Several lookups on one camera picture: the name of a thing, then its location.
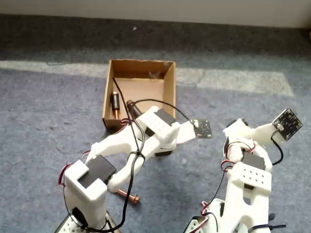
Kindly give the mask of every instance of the black cable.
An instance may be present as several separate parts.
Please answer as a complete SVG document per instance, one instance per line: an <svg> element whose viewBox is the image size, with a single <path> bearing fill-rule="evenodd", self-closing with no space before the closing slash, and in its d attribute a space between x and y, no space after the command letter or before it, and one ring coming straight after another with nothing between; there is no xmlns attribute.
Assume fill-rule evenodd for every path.
<svg viewBox="0 0 311 233"><path fill-rule="evenodd" d="M212 212L207 212L206 216L207 216L207 215L213 215L213 216L214 216L215 221L216 221L216 232L218 232L218 221L217 221L216 216L215 216Z"/></svg>
<svg viewBox="0 0 311 233"><path fill-rule="evenodd" d="M137 127L138 127L138 129L139 129L139 131L141 133L142 140L141 140L141 146L139 147L138 140L137 140L136 135L135 135L135 131L134 131L134 128L133 128L133 125L132 125L132 121L131 121L131 118L130 118L130 114L129 114L128 108L126 106L126 102L125 102L123 93L122 93L122 91L121 91L117 81L115 80L115 78L112 78L112 79L113 79L113 81L114 81L114 83L115 83L115 85L116 85L116 87L117 87L117 89L118 89L118 91L119 91L119 93L121 95L122 102L124 104L125 111L126 111L126 114L127 114L127 118L129 119L129 125L130 125L130 127L132 129L134 140L135 140L135 143L136 143L136 146L137 146L137 151L133 151L133 152L130 153L130 154L135 153L136 156L135 156L135 158L132 161L130 182L129 182L129 186L128 186L128 190L127 190L127 195L126 195L126 198L125 198L125 201L124 201L124 206L123 206L123 211L122 211L122 220L121 220L120 224L118 224L114 228L111 228L110 230L101 230L101 229L95 229L95 228L84 228L83 226L80 226L79 224L77 224L73 220L73 218L70 215L70 211L69 211L69 209L67 207L67 203L66 203L65 188L64 188L64 202L65 202L65 206L66 206L67 212L70 215L71 219L80 228L85 229L85 230L87 230L89 232L97 232L97 233L111 233L111 232L114 232L115 230L119 229L124 224L125 218L126 218L126 208L127 208L127 204L128 204L128 200L129 200L130 194L131 194L131 190L132 190L132 186L133 186L133 181L134 181L134 166L135 166L135 162L136 162L136 160L138 159L139 156L141 156L145 160L145 157L141 153L142 150L143 150L144 144L145 144L145 134L144 134L144 131L143 131L142 127L138 124L138 122L135 119L132 119L135 122L135 124L137 125Z"/></svg>
<svg viewBox="0 0 311 233"><path fill-rule="evenodd" d="M111 223L110 223L109 219L107 220L107 223L108 223L109 228L112 229L112 226L111 226Z"/></svg>
<svg viewBox="0 0 311 233"><path fill-rule="evenodd" d="M280 153L281 153L281 157L280 157L280 159L279 160L277 160L276 162L274 162L274 163L272 163L272 165L274 166L274 165L277 165L277 164L279 164L280 162L282 162L282 160L283 160L283 158L284 158L284 153L283 153L283 150L282 150L282 148L279 146L279 144L278 143L276 143L276 141L273 139L273 136L276 134L276 132L274 132L272 135L271 135L271 141L273 142L273 144L278 148L278 150L280 151Z"/></svg>
<svg viewBox="0 0 311 233"><path fill-rule="evenodd" d="M248 233L251 233L252 231L259 229L259 228L267 228L267 227L269 228L270 225L269 224L257 225L257 226L252 227L251 229L249 229Z"/></svg>
<svg viewBox="0 0 311 233"><path fill-rule="evenodd" d="M170 107L172 107L173 109L176 109L185 119L187 119L188 121L190 121L190 123L192 125L194 125L194 123L189 119L189 117L187 117L181 110L179 110L177 107L175 107L174 105L170 104L170 103L167 103L165 101L162 101L162 100L156 100L156 99L141 99L141 100L137 100L137 101L134 101L133 102L133 106L135 106L137 103L140 103L140 102L145 102L145 101L154 101L154 102L159 102L159 103L163 103L165 105L168 105Z"/></svg>
<svg viewBox="0 0 311 233"><path fill-rule="evenodd" d="M133 128L133 125L132 125L132 121L131 121L131 118L130 118L130 114L128 112L128 108L126 106L126 102L125 102L125 99L124 99L124 96L123 96L123 93L116 81L116 79L114 77L112 77L112 80L113 82L115 83L120 95L121 95L121 98L122 98L122 102L123 102L123 105L124 105L124 108L125 108L125 111L126 111L126 115L127 115L127 118L129 119L129 125L131 126L131 129L132 129L132 132L133 132L133 136L134 136L134 139L135 139L135 143L136 143L136 146L137 146L137 151L141 152L141 150L139 149L139 146L138 146L138 141L137 141L137 138L136 138L136 135L135 135L135 132L134 132L134 128Z"/></svg>
<svg viewBox="0 0 311 233"><path fill-rule="evenodd" d="M275 226L271 226L269 224L261 224L261 225L256 225L256 226L250 228L248 230L248 233L251 233L252 231L259 229L259 228L269 228L272 231L273 229L279 229L279 228L285 228L285 227L286 227L286 224L275 225Z"/></svg>
<svg viewBox="0 0 311 233"><path fill-rule="evenodd" d="M230 168L230 167L232 167L232 166L227 166L227 167L224 169L222 178L220 179L220 182L219 182L219 184L218 184L218 187L217 187L217 189L216 189L216 192L215 192L213 198L210 200L210 202L207 203L207 206L209 206L209 205L212 203L212 201L216 198L216 195L217 195L217 193L219 192L220 186L222 185L222 182L224 181L224 177L225 177L226 170L227 170L228 168Z"/></svg>

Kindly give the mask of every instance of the white bracket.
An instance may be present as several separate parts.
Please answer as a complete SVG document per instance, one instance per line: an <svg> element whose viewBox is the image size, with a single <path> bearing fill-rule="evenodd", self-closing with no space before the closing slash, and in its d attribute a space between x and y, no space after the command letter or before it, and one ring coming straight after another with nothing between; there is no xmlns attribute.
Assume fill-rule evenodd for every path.
<svg viewBox="0 0 311 233"><path fill-rule="evenodd" d="M215 199L209 207L209 211L213 212L218 220L218 233L232 233L240 224L248 229L267 224L271 173L238 162L228 171L228 177L223 215L220 217L220 200ZM254 187L253 190L245 188L245 184ZM245 203L243 198L249 198L250 204ZM208 221L206 232L216 233L212 219ZM270 233L270 229L260 228L253 233Z"/></svg>

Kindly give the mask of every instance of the white 3d-printed robot arm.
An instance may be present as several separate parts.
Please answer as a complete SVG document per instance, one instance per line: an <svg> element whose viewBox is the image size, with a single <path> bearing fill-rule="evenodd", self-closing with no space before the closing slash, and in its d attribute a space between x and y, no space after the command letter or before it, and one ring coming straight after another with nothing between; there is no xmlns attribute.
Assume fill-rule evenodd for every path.
<svg viewBox="0 0 311 233"><path fill-rule="evenodd" d="M146 135L144 147L141 151L145 160L141 156L138 157L134 166L134 174L156 152L161 151L163 148L173 150L176 147L180 124L178 122L174 122L171 125L167 124L155 114L158 110L159 108L154 106L137 118L137 122L142 129L145 131L149 128L153 131L153 135ZM141 133L135 124L132 126L136 138L139 139L138 146L140 147L142 144ZM130 126L127 126L119 133L108 136L103 141L93 144L86 159L86 164L79 160L65 171L65 197L68 209L71 211L77 208L83 214L88 227L96 229L103 227L106 218L104 204L106 192L107 190L116 192L123 183L129 181L132 162L136 155L134 153L130 154L126 165L118 172L112 174L106 184L97 178L88 187L84 187L80 179L89 172L87 165L98 156L105 157L116 153L129 154L132 151L137 151L137 145Z"/></svg>

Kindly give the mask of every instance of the copper bolt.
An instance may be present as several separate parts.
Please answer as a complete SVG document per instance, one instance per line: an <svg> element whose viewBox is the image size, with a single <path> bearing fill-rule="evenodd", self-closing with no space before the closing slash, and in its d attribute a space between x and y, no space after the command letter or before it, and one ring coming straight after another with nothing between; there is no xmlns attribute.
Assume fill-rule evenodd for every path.
<svg viewBox="0 0 311 233"><path fill-rule="evenodd" d="M119 189L119 190L117 191L117 193L120 194L120 195L123 196L123 197L126 197L126 195L127 195L127 192L123 191L122 189ZM134 205L137 205L137 204L139 203L139 201L140 201L140 197L139 197L138 195L135 195L135 196L130 195L129 200L130 200Z"/></svg>
<svg viewBox="0 0 311 233"><path fill-rule="evenodd" d="M118 109L113 110L113 116L115 117L115 119L119 119L119 110Z"/></svg>

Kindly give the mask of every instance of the robotic arm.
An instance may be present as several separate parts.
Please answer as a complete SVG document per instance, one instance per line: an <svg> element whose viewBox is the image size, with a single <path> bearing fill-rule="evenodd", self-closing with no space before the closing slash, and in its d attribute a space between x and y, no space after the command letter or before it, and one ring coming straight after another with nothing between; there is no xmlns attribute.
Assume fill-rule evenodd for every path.
<svg viewBox="0 0 311 233"><path fill-rule="evenodd" d="M180 125L156 106L136 120L146 133L146 139L141 150L142 156L136 158L134 174L139 172L143 163L155 153L172 151L177 143L189 141L197 135L192 123L188 121ZM141 147L143 144L141 132L137 125L132 126L138 139L138 146ZM132 129L126 126L119 133L93 144L85 164L78 160L65 171L66 204L80 226L110 229L106 225L105 196L107 190L116 192L123 183L130 180L132 163L136 157L132 151L137 151L137 145ZM117 172L104 157L121 152L129 154L129 157L126 165Z"/></svg>
<svg viewBox="0 0 311 233"><path fill-rule="evenodd" d="M201 213L206 217L193 218L185 232L269 233L273 229L268 224L273 164L263 147L269 143L278 146L301 127L302 123L290 109L284 110L273 122L254 129L242 119L227 126L224 157L232 169L224 170L228 177L225 200L205 202Z"/></svg>

